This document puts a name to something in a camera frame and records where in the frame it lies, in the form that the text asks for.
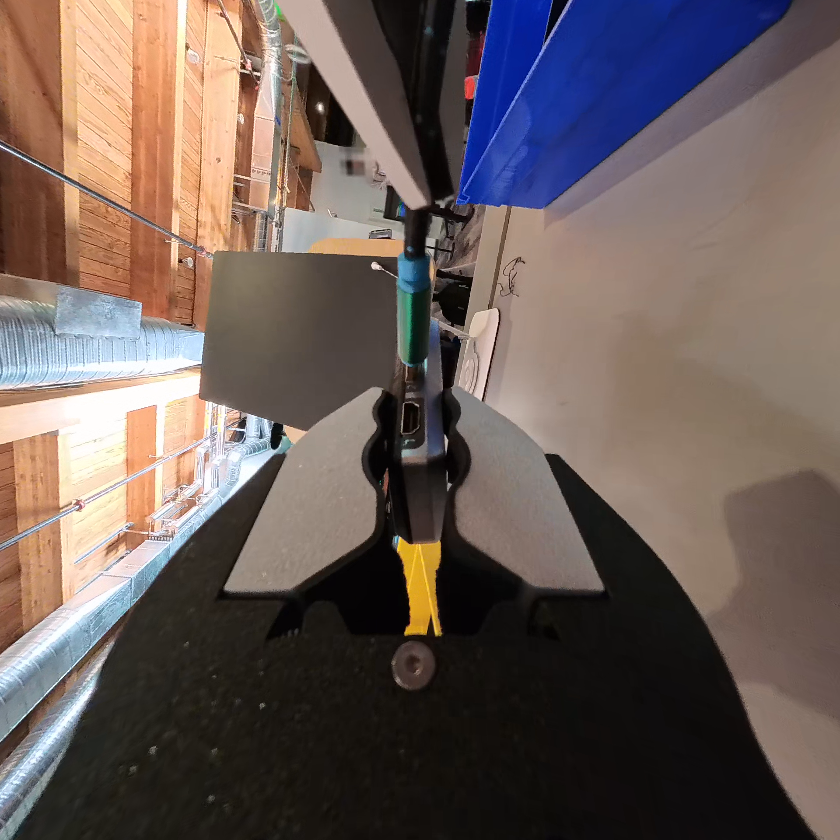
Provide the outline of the grey desk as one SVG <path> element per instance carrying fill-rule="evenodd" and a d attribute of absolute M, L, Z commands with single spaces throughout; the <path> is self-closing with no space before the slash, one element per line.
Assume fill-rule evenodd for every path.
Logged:
<path fill-rule="evenodd" d="M 839 3 L 782 20 L 543 210 L 488 210 L 486 400 L 670 568 L 838 838 Z"/>

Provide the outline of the dark grey HDMI switch box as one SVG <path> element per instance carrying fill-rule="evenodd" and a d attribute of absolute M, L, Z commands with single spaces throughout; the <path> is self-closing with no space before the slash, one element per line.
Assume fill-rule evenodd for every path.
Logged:
<path fill-rule="evenodd" d="M 400 365 L 398 374 L 389 465 L 395 532 L 408 543 L 435 543 L 448 493 L 439 348 L 432 346 L 421 366 Z"/>

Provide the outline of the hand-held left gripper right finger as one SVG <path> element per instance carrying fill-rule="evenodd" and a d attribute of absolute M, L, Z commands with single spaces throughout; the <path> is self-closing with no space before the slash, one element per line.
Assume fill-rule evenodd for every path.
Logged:
<path fill-rule="evenodd" d="M 605 585 L 540 445 L 461 387 L 444 405 L 443 634 L 477 635 L 498 607 L 526 627 L 539 602 L 602 598 Z"/>

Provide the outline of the blue plastic bin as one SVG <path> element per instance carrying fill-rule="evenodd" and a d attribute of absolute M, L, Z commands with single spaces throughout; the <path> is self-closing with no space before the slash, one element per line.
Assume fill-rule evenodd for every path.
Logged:
<path fill-rule="evenodd" d="M 458 203 L 545 208 L 790 7 L 491 2 Z"/>

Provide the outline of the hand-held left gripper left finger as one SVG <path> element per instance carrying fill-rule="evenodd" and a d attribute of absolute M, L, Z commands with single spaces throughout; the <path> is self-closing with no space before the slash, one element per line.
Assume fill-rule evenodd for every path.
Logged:
<path fill-rule="evenodd" d="M 280 600 L 304 616 L 333 604 L 354 634 L 396 632 L 396 554 L 387 539 L 381 409 L 372 387 L 286 453 L 224 584 L 239 600 Z"/>

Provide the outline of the yellow plastic bin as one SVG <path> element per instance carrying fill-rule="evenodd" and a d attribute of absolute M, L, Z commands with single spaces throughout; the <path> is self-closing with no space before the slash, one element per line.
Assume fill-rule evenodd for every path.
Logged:
<path fill-rule="evenodd" d="M 406 636 L 435 635 L 443 629 L 437 601 L 437 572 L 442 559 L 441 543 L 409 543 L 396 538 L 396 551 L 402 561 L 409 603 Z"/>

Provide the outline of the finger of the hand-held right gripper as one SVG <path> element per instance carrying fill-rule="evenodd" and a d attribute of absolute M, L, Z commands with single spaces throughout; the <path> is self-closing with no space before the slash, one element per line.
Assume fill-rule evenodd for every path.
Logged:
<path fill-rule="evenodd" d="M 403 79 L 372 1 L 282 1 L 280 9 L 404 204 L 430 205 Z"/>
<path fill-rule="evenodd" d="M 465 81 L 469 52 L 466 2 L 435 3 L 434 200 L 458 193 L 465 154 Z"/>

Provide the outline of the silver ventilation duct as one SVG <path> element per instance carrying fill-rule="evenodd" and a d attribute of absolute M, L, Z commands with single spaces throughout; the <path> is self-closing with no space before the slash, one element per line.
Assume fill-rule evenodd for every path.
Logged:
<path fill-rule="evenodd" d="M 1 275 L 3 391 L 165 375 L 199 365 L 203 345 L 203 332 L 137 301 Z"/>

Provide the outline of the wooden book stand black panel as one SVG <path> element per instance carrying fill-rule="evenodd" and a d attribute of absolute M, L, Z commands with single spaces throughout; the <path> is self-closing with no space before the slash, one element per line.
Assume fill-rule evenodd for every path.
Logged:
<path fill-rule="evenodd" d="M 396 368 L 396 280 L 372 256 L 220 252 L 199 394 L 329 439 L 377 432 Z"/>

